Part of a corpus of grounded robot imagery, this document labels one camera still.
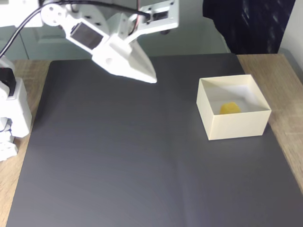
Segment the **robotic arm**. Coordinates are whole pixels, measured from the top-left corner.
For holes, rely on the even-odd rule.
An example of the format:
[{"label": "robotic arm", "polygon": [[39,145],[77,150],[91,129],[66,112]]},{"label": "robotic arm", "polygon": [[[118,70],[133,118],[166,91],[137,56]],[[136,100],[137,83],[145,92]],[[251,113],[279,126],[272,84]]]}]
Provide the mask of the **robotic arm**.
[{"label": "robotic arm", "polygon": [[[128,12],[136,11],[114,4],[98,3]],[[136,39],[140,35],[178,27],[178,0],[141,7],[140,11],[136,11],[137,14],[130,17],[119,12],[108,20],[95,5],[96,2],[90,0],[46,0],[40,7],[39,0],[6,0],[0,3],[0,27],[18,27],[24,23],[24,18],[37,11],[25,27],[42,27],[43,24],[61,26],[66,39],[90,53],[92,60],[109,73],[156,83],[153,65]],[[13,64],[1,53],[0,67],[14,70]],[[7,146],[7,143],[3,146],[1,141],[9,140],[12,143],[13,136],[24,137],[30,131],[32,116],[26,102],[25,87],[22,79],[15,81],[14,93],[11,94],[11,85],[1,82],[0,76],[0,152]]]}]

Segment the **gray mat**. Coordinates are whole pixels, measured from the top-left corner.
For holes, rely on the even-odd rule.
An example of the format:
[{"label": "gray mat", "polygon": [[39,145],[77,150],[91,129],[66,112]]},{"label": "gray mat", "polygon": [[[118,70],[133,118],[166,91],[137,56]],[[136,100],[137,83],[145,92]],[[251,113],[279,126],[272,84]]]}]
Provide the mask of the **gray mat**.
[{"label": "gray mat", "polygon": [[156,57],[158,83],[51,64],[8,227],[299,227],[303,196],[271,128],[208,141],[198,79],[232,54]]}]

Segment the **cardboard box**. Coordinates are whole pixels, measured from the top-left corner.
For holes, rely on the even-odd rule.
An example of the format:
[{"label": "cardboard box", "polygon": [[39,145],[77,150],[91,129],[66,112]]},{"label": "cardboard box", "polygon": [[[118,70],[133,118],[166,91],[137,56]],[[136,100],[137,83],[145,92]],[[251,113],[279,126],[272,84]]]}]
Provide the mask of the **cardboard box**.
[{"label": "cardboard box", "polygon": [[[220,114],[235,102],[241,113]],[[201,78],[197,106],[209,140],[263,134],[271,109],[251,75]]]}]

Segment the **wire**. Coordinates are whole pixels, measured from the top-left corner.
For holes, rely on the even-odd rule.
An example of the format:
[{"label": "wire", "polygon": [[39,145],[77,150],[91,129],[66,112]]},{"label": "wire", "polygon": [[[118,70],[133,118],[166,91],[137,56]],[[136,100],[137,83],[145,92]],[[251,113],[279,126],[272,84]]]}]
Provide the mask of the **wire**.
[{"label": "wire", "polygon": [[[139,10],[139,8],[140,8],[140,0],[137,0],[137,10]],[[132,33],[134,33],[135,29],[138,27],[138,24],[139,24],[139,14],[137,15],[137,18],[134,23],[134,27],[133,27],[132,31],[128,35],[131,35]]]},{"label": "wire", "polygon": [[59,5],[67,5],[67,4],[81,4],[81,5],[95,5],[95,6],[103,6],[103,7],[108,7],[108,8],[112,8],[112,9],[117,9],[119,11],[124,11],[124,12],[128,12],[128,13],[133,13],[133,14],[138,14],[138,15],[142,15],[145,16],[146,18],[150,19],[151,15],[148,13],[144,13],[132,8],[128,8],[128,7],[124,7],[124,6],[120,6],[120,5],[116,5],[116,4],[111,4],[111,3],[104,3],[104,2],[99,2],[99,1],[93,1],[93,0],[62,0],[62,1],[55,1],[55,2],[49,2],[46,3],[42,6],[40,6],[39,8],[37,8],[34,12],[32,12],[20,25],[19,27],[16,29],[16,31],[13,33],[13,35],[11,36],[11,38],[9,39],[9,41],[6,43],[6,45],[4,46],[4,48],[1,50],[0,52],[0,58],[6,53],[6,51],[9,49],[9,47],[12,45],[12,43],[14,42],[14,40],[17,38],[18,34],[21,32],[21,30],[24,28],[24,26],[38,13],[41,12],[41,10],[43,9],[43,7],[49,5],[49,4],[59,4]]}]

